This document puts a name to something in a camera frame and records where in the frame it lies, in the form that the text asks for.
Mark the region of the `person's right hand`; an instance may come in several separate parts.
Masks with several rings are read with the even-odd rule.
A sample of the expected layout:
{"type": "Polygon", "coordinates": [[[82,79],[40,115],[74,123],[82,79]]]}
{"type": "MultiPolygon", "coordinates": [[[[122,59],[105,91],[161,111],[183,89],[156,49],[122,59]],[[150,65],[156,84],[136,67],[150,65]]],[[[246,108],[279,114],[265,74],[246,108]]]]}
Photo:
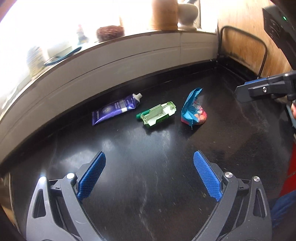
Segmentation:
{"type": "Polygon", "coordinates": [[[291,104],[290,110],[292,112],[292,116],[294,117],[294,119],[296,119],[296,105],[294,102],[291,104]]]}

